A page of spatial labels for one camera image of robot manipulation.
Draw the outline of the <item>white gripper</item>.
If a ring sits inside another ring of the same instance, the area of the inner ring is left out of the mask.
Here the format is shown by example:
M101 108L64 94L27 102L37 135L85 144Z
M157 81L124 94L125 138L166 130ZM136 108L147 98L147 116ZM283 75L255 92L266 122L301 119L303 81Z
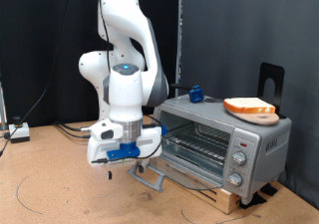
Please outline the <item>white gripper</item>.
M102 164L122 164L135 159L158 157L161 152L161 128L149 127L142 130L142 134L129 143L121 143L118 139L98 141L93 135L89 139L88 162L92 166ZM138 163L138 172L146 172L146 164ZM106 173L108 180L112 180L113 173Z

